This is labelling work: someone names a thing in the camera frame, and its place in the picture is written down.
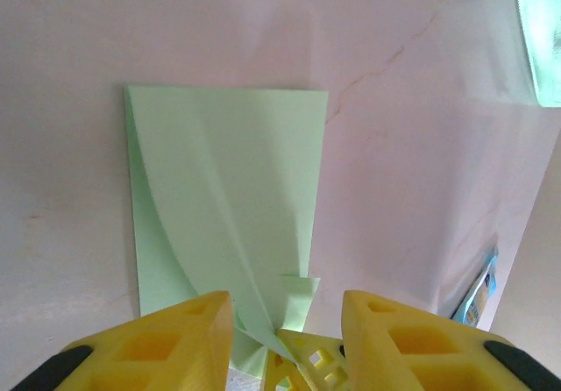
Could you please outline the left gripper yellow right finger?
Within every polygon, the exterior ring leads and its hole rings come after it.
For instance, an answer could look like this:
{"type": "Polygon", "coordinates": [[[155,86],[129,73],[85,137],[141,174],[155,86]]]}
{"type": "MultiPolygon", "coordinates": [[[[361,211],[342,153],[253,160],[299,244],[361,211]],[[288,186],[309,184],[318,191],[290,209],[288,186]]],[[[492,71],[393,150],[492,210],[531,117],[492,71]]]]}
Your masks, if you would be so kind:
{"type": "Polygon", "coordinates": [[[505,338],[359,290],[343,296],[352,391],[561,391],[561,378],[505,338]]]}

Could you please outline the small blue snack packet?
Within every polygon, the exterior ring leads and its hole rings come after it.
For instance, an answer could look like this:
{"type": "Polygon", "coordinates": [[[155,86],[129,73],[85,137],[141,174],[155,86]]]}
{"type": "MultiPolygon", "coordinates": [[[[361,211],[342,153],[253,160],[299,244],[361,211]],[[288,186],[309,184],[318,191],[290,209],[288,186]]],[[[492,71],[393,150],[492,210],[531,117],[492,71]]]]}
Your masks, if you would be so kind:
{"type": "Polygon", "coordinates": [[[496,268],[499,259],[499,236],[494,233],[482,246],[472,267],[462,277],[461,292],[450,319],[477,327],[489,298],[497,288],[496,268]]]}

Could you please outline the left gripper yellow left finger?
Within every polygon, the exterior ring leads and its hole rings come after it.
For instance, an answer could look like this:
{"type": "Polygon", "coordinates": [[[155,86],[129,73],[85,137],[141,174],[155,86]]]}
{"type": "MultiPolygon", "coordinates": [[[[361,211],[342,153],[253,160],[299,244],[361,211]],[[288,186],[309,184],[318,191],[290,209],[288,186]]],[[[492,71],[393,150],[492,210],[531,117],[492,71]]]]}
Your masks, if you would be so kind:
{"type": "Polygon", "coordinates": [[[76,340],[12,391],[224,391],[232,340],[215,291],[76,340]]]}

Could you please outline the mint green zipper pouch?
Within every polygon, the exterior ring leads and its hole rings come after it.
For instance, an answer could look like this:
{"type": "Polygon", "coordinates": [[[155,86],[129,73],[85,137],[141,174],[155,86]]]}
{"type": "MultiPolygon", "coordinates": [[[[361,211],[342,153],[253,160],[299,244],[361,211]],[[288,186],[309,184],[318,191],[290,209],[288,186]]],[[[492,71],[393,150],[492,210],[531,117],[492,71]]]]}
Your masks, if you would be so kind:
{"type": "Polygon", "coordinates": [[[561,0],[517,0],[536,100],[561,108],[561,0]]]}

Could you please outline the light green paper sheet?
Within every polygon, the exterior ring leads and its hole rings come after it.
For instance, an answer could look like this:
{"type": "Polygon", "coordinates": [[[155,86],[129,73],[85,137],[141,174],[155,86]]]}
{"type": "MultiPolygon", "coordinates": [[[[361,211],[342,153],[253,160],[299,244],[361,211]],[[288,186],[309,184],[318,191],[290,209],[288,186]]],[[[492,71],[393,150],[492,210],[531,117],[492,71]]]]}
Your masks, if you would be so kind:
{"type": "Polygon", "coordinates": [[[327,104],[323,90],[124,88],[140,312],[229,292],[230,365],[254,377],[282,351],[278,329],[302,330],[319,284],[327,104]]]}

